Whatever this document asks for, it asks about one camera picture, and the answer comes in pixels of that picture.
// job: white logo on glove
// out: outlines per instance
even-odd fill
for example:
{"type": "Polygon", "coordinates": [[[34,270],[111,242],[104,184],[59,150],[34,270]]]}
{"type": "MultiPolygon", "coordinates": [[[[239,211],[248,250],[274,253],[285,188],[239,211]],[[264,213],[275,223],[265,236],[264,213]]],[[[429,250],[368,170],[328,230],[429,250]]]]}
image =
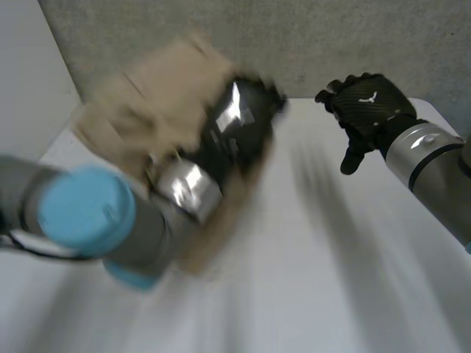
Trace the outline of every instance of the white logo on glove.
{"type": "Polygon", "coordinates": [[[375,103],[375,99],[376,99],[376,96],[377,96],[378,92],[374,92],[373,93],[373,97],[369,97],[368,99],[359,99],[358,101],[360,103],[375,103]]]}

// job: black object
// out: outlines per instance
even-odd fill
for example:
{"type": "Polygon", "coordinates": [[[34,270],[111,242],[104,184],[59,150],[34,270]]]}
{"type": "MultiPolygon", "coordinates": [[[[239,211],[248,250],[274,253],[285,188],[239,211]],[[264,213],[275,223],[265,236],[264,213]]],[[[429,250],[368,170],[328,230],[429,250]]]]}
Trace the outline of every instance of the black object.
{"type": "Polygon", "coordinates": [[[58,255],[43,252],[41,250],[34,250],[25,246],[20,242],[11,232],[5,235],[0,235],[0,250],[13,250],[18,252],[26,252],[37,257],[42,257],[48,260],[62,260],[62,261],[90,261],[98,260],[95,257],[82,256],[82,255],[58,255]]]}
{"type": "Polygon", "coordinates": [[[353,174],[364,155],[375,149],[386,153],[391,143],[409,127],[424,123],[406,96],[381,74],[348,76],[332,81],[320,91],[316,102],[335,115],[349,138],[341,164],[343,174],[353,174]]]}
{"type": "Polygon", "coordinates": [[[207,109],[199,149],[180,153],[204,169],[219,186],[229,170],[243,170],[260,158],[264,141],[272,133],[272,119],[286,103],[276,87],[261,80],[231,79],[217,103],[207,109]]]}

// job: black ring band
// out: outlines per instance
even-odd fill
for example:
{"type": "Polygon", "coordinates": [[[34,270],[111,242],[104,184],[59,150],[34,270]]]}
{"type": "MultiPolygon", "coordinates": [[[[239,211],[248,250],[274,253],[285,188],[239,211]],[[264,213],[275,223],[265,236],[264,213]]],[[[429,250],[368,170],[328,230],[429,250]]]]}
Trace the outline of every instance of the black ring band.
{"type": "Polygon", "coordinates": [[[443,147],[440,147],[439,149],[436,149],[432,153],[430,153],[427,157],[425,157],[423,160],[420,161],[419,164],[415,167],[415,169],[412,171],[411,176],[409,177],[409,190],[412,191],[414,189],[414,184],[415,181],[417,180],[417,177],[419,174],[422,172],[423,168],[427,166],[428,163],[430,163],[432,160],[437,158],[440,154],[444,154],[445,152],[451,151],[453,149],[460,149],[463,147],[463,143],[452,143],[450,145],[446,145],[443,147]]]}

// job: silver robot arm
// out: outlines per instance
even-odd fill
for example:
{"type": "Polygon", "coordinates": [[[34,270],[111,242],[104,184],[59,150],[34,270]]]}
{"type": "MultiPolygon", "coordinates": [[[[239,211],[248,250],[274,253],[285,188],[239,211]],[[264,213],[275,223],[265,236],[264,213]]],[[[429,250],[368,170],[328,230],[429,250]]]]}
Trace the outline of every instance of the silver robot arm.
{"type": "Polygon", "coordinates": [[[343,174],[355,173],[366,153],[379,150],[391,171],[471,252],[471,142],[418,118],[381,74],[334,80],[316,102],[347,133],[343,174]]]}
{"type": "Polygon", "coordinates": [[[471,253],[471,142],[416,125],[390,145],[386,164],[471,253]]]}

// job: white wall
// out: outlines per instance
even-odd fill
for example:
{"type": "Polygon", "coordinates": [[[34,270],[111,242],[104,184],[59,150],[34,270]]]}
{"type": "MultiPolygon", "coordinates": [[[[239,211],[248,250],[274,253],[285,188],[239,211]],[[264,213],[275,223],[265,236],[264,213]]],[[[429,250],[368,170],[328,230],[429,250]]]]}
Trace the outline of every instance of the white wall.
{"type": "Polygon", "coordinates": [[[79,97],[36,0],[0,1],[0,154],[47,150],[79,97]]]}

